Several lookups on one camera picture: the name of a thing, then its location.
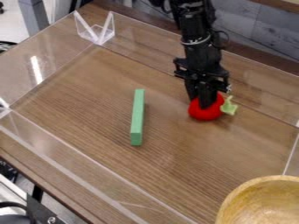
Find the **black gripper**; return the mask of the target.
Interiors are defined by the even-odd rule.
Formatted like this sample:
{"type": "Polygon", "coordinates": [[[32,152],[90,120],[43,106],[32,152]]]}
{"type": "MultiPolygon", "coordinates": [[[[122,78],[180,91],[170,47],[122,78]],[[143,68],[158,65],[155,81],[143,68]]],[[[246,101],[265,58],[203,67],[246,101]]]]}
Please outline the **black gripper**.
{"type": "Polygon", "coordinates": [[[218,91],[228,93],[231,90],[230,71],[220,65],[222,52],[211,43],[211,39],[202,41],[182,40],[184,57],[175,58],[174,74],[184,80],[186,91],[192,101],[198,97],[203,109],[216,101],[218,91]]]}

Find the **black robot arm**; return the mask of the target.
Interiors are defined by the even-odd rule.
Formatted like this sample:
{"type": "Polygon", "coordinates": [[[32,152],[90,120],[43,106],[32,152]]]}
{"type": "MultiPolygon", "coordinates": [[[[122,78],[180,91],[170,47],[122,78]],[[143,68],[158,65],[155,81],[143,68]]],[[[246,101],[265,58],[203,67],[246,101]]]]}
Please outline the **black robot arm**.
{"type": "Polygon", "coordinates": [[[182,31],[184,57],[175,58],[175,75],[184,79],[190,100],[207,109],[218,99],[218,92],[230,91],[230,71],[220,65],[220,31],[212,28],[216,20],[211,0],[168,0],[170,12],[182,31]]]}

